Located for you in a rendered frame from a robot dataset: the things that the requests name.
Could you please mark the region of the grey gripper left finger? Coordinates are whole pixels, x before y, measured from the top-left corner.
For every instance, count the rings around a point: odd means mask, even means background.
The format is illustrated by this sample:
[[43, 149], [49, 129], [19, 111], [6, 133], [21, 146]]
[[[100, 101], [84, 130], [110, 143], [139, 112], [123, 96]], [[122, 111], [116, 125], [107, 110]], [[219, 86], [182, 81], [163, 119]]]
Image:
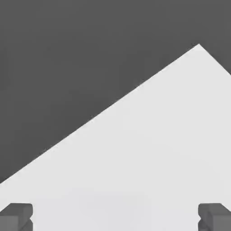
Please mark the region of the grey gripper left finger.
[[0, 211], [0, 231], [33, 231], [31, 203], [10, 203]]

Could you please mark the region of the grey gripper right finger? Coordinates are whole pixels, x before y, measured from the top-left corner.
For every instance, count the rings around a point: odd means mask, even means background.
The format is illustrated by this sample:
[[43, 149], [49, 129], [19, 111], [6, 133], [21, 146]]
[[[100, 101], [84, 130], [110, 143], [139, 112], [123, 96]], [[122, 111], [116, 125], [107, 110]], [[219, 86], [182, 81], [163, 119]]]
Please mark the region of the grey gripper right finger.
[[200, 203], [198, 231], [231, 231], [231, 211], [221, 203]]

